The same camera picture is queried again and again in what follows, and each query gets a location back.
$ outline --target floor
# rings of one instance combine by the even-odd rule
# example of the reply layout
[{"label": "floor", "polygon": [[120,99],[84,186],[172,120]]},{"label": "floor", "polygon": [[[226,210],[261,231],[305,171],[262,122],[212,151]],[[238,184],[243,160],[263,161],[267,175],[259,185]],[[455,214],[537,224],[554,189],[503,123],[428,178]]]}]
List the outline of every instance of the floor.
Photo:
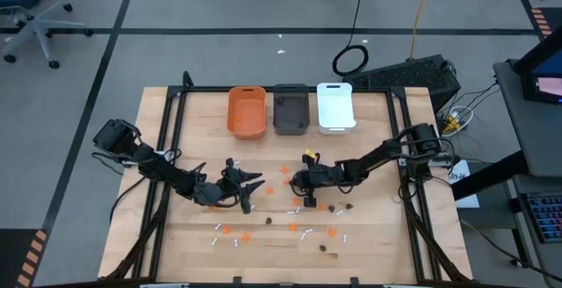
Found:
[{"label": "floor", "polygon": [[[33,11],[57,1],[41,0]],[[74,11],[61,18],[84,22],[95,34],[55,34],[49,43],[60,69],[47,66],[35,42],[14,53],[17,63],[0,61],[0,119],[6,121],[0,146],[11,151],[0,157],[0,228],[47,226],[35,285],[97,276],[119,187],[119,176],[90,158],[91,139],[107,119],[134,121],[142,89],[179,84],[184,70],[197,85],[339,81],[331,61],[349,39],[357,6],[357,0],[62,1]],[[362,1],[357,27],[372,34],[356,34],[354,42],[369,49],[367,68],[407,58],[419,2]],[[530,3],[562,7],[562,0]],[[419,27],[436,30],[420,30],[415,57],[442,54],[453,61],[461,93],[485,89],[495,62],[520,57],[539,41],[522,0],[427,0]],[[4,28],[0,47],[13,32]],[[359,60],[350,54],[342,61],[345,70]],[[467,97],[459,104],[468,104]],[[496,161],[519,149],[501,93],[479,105],[476,116],[453,140],[458,154]],[[486,233],[515,252],[509,231]],[[474,232],[465,230],[465,240],[482,282],[544,286]]]}]

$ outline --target wooden table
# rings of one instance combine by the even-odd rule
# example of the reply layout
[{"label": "wooden table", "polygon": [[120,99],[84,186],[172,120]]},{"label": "wooden table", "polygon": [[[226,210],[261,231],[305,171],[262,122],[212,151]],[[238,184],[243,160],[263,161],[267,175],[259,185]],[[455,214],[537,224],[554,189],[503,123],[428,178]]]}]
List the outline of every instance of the wooden table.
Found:
[{"label": "wooden table", "polygon": [[[143,140],[156,146],[162,119],[166,88],[146,88],[140,102],[136,126]],[[353,105],[357,126],[349,135],[322,135],[318,131],[316,94],[310,94],[311,125],[304,136],[277,136],[272,126],[272,93],[268,93],[267,130],[260,140],[237,140],[228,132],[227,93],[190,92],[187,95],[183,130],[179,148],[183,155],[176,166],[192,169],[207,162],[208,181],[220,178],[225,160],[233,157],[249,172],[262,172],[266,183],[255,191],[249,215],[239,206],[218,210],[196,205],[172,193],[158,270],[159,282],[348,284],[358,277],[361,284],[415,284],[414,265],[407,233],[404,206],[397,196],[398,170],[389,162],[371,172],[369,178],[349,195],[336,188],[316,191],[319,204],[334,205],[337,216],[328,210],[295,210],[295,195],[284,184],[286,177],[301,169],[301,155],[306,149],[321,153],[321,162],[358,158],[392,137],[384,94],[354,93]],[[434,123],[433,110],[426,89],[407,89],[407,102],[413,124]],[[397,115],[400,106],[395,101]],[[174,116],[170,119],[167,142],[171,141]],[[284,175],[281,167],[290,172]],[[445,169],[432,169],[433,175],[448,179]],[[128,169],[119,193],[140,178],[136,169]],[[268,195],[268,187],[274,189]],[[144,183],[127,195],[117,207],[99,275],[110,273],[126,255],[139,235],[147,195]],[[472,276],[465,242],[458,221],[450,187],[432,180],[425,183],[429,214],[437,242],[447,256],[468,277]],[[346,210],[345,204],[354,208]],[[272,219],[266,225],[267,218]],[[215,231],[221,223],[232,228],[230,234]],[[298,226],[289,230],[290,224]],[[300,236],[312,228],[305,240]],[[328,229],[336,230],[334,237]],[[243,233],[250,235],[241,241]],[[342,236],[347,235],[347,242]],[[239,239],[240,246],[234,246]],[[327,251],[322,253],[320,245]],[[426,277],[430,277],[427,248],[420,238]],[[147,245],[143,274],[148,273],[152,243]]]}]

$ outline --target yellow cable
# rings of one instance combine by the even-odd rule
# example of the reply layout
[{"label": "yellow cable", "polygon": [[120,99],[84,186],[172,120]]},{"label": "yellow cable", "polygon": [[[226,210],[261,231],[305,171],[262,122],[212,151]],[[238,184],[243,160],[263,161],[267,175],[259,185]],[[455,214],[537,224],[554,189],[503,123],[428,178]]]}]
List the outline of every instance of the yellow cable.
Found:
[{"label": "yellow cable", "polygon": [[418,13],[415,14],[414,31],[412,32],[412,49],[410,49],[410,60],[414,58],[415,32],[418,29],[418,20],[420,19],[420,15],[422,14],[423,11],[423,4],[425,4],[425,0],[421,0],[420,8],[418,8]]}]

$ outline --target orange bin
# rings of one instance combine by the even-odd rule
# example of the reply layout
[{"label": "orange bin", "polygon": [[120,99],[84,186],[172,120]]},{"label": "orange bin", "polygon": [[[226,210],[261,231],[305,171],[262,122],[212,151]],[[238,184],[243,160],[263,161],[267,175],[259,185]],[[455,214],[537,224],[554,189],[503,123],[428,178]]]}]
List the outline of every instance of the orange bin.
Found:
[{"label": "orange bin", "polygon": [[237,139],[259,139],[265,132],[265,90],[234,87],[228,92],[228,131]]}]

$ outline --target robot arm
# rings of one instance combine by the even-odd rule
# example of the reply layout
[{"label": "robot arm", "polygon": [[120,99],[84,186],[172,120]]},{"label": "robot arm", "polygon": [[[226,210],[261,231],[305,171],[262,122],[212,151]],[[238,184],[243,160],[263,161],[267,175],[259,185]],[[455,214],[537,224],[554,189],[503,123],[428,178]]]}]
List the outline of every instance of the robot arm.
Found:
[{"label": "robot arm", "polygon": [[[204,163],[193,170],[178,169],[141,140],[139,129],[121,119],[109,120],[94,137],[94,144],[115,162],[138,163],[139,172],[143,176],[169,184],[177,194],[199,205],[232,207],[240,203],[242,211],[250,213],[249,196],[265,182],[262,180],[241,187],[242,183],[256,179],[262,174],[246,173],[237,169],[233,159],[229,158],[227,166],[221,172],[222,178],[216,184],[207,183],[207,175],[201,173]],[[228,198],[234,198],[231,205],[220,203]]]},{"label": "robot arm", "polygon": [[[409,142],[402,142],[404,137],[411,138]],[[302,191],[305,197],[305,206],[316,207],[316,198],[313,193],[316,188],[337,186],[344,193],[342,187],[359,185],[369,173],[392,160],[404,159],[411,177],[419,177],[422,172],[427,173],[428,162],[441,152],[433,126],[419,124],[405,128],[397,136],[383,141],[377,148],[359,159],[336,161],[335,166],[329,167],[320,164],[320,155],[316,157],[303,155],[302,161],[307,169],[298,171],[291,180],[293,191],[295,187]],[[414,148],[414,154],[404,154],[402,149],[405,145]]]}]

